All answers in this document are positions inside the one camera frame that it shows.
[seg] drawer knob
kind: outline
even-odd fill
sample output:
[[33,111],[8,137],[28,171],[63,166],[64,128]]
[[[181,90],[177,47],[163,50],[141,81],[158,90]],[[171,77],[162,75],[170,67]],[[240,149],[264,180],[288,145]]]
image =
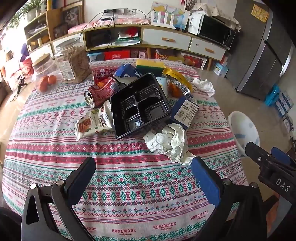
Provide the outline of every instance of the drawer knob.
[[209,53],[215,53],[214,50],[211,50],[211,49],[208,49],[208,48],[205,48],[205,51],[207,51]]
[[161,39],[166,42],[176,43],[174,39],[168,39],[168,38],[161,38]]

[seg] black plastic tray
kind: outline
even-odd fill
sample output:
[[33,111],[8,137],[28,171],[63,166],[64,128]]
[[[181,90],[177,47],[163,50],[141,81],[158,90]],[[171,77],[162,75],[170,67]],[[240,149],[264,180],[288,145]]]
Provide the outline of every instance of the black plastic tray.
[[117,139],[169,118],[171,112],[171,106],[153,73],[141,76],[116,92],[110,102]]

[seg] tablecloth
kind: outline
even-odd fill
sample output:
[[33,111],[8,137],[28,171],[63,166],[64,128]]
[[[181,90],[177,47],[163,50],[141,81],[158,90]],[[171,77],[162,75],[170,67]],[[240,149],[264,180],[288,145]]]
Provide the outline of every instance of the tablecloth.
[[[135,65],[136,59],[94,62],[91,67],[124,63]],[[164,64],[191,82],[199,77],[178,62]],[[8,205],[21,215],[31,183],[46,186],[66,179],[91,156],[96,172],[73,209],[96,240],[181,240],[196,235],[214,206],[190,166],[151,153],[143,140],[146,132],[121,140],[107,132],[75,141],[74,123],[89,110],[83,94],[90,85],[91,76],[80,84],[31,93],[7,146],[3,194]],[[222,178],[246,185],[233,134],[219,105],[195,87],[193,95],[200,109],[186,132],[190,152]],[[169,97],[169,102],[173,105],[176,99]],[[70,237],[54,205],[50,208],[61,234]]]

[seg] wooden table leg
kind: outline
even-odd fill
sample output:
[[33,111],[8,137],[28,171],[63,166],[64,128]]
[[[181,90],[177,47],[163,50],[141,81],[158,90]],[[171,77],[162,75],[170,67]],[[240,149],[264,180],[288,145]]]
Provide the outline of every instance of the wooden table leg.
[[209,63],[207,65],[207,71],[210,71],[211,65],[212,65],[212,59],[209,58]]
[[151,58],[151,48],[147,48],[147,56],[148,58]]

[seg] trash bin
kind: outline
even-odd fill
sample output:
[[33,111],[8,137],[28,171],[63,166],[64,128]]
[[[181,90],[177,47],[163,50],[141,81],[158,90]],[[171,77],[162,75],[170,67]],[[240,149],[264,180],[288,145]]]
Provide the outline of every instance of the trash bin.
[[239,151],[239,156],[244,157],[246,153],[244,148],[247,143],[253,142],[260,146],[258,131],[249,117],[239,111],[232,112],[227,122],[234,135],[234,140]]

